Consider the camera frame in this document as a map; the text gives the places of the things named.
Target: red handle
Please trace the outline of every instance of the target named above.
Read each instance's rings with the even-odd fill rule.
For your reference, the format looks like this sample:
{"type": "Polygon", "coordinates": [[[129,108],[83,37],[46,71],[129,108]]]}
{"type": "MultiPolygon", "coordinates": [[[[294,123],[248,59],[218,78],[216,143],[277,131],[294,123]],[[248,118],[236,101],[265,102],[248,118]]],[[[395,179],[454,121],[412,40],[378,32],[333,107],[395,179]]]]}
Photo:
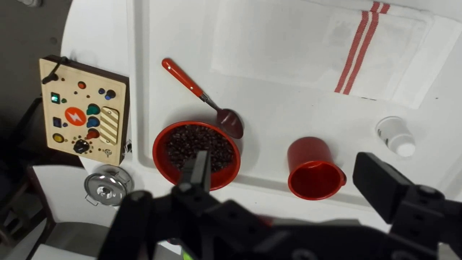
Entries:
{"type": "Polygon", "coordinates": [[[177,63],[174,63],[173,59],[164,58],[164,59],[161,61],[161,66],[163,66],[164,69],[167,69],[167,71],[168,71],[179,82],[181,82],[190,92],[193,92],[194,95],[197,95],[200,100],[203,98],[203,91],[202,91],[202,88],[200,88],[196,82],[193,82],[193,79],[190,79],[190,78],[187,76],[187,74],[186,74],[181,68],[179,68],[177,63]]]}

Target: wooden board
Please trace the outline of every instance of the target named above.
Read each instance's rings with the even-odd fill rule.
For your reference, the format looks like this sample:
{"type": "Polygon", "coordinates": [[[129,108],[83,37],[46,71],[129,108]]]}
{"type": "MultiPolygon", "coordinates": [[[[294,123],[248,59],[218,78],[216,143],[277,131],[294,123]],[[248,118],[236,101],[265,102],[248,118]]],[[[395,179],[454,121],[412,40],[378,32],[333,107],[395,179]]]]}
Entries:
{"type": "MultiPolygon", "coordinates": [[[[40,78],[59,58],[38,59],[40,78]]],[[[69,61],[41,82],[47,147],[119,165],[125,146],[128,78],[69,61]]]]}

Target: white cap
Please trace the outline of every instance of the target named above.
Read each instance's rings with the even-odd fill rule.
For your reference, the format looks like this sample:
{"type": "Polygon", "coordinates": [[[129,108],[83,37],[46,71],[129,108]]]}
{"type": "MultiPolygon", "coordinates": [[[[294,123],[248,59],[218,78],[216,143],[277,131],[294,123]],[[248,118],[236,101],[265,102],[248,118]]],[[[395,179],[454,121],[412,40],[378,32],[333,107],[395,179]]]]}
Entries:
{"type": "Polygon", "coordinates": [[[410,134],[398,134],[394,136],[388,141],[388,147],[402,157],[410,157],[415,153],[415,143],[414,139],[410,134]]]}

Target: red stripe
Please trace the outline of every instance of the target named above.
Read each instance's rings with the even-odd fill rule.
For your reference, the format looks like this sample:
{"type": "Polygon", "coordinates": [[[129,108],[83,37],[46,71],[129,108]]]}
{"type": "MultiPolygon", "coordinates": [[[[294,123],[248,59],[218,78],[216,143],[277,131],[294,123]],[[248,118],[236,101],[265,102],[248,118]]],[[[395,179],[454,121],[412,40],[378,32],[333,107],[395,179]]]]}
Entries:
{"type": "Polygon", "coordinates": [[[378,13],[378,7],[379,7],[379,1],[373,1],[372,7],[371,7],[371,11],[372,13],[378,13]]]}
{"type": "Polygon", "coordinates": [[[381,7],[381,11],[379,11],[379,13],[386,14],[388,10],[389,10],[389,4],[384,4],[384,6],[381,7]]]}
{"type": "Polygon", "coordinates": [[[371,23],[369,29],[366,30],[365,39],[363,39],[362,46],[359,49],[359,55],[358,55],[356,63],[355,63],[355,66],[352,69],[352,74],[350,74],[350,76],[349,76],[349,79],[346,82],[346,88],[343,91],[343,94],[346,94],[346,95],[349,94],[349,91],[350,91],[350,88],[352,88],[352,85],[353,85],[353,82],[356,79],[356,75],[358,75],[358,72],[360,69],[365,52],[366,52],[366,49],[368,49],[368,46],[369,46],[369,43],[372,40],[372,36],[375,33],[376,24],[378,24],[378,13],[372,13],[372,23],[371,23]]]}
{"type": "Polygon", "coordinates": [[[350,43],[350,48],[349,48],[349,52],[347,52],[347,58],[346,58],[346,62],[345,62],[345,66],[343,66],[343,71],[342,71],[342,75],[336,84],[336,88],[334,88],[334,92],[340,92],[342,91],[342,87],[345,84],[345,79],[346,79],[346,75],[350,69],[350,65],[352,65],[352,61],[356,55],[356,49],[359,46],[359,40],[362,37],[362,33],[363,33],[363,29],[365,29],[365,24],[368,23],[368,11],[362,11],[362,19],[360,19],[360,23],[358,24],[358,29],[356,29],[356,35],[350,43]]]}

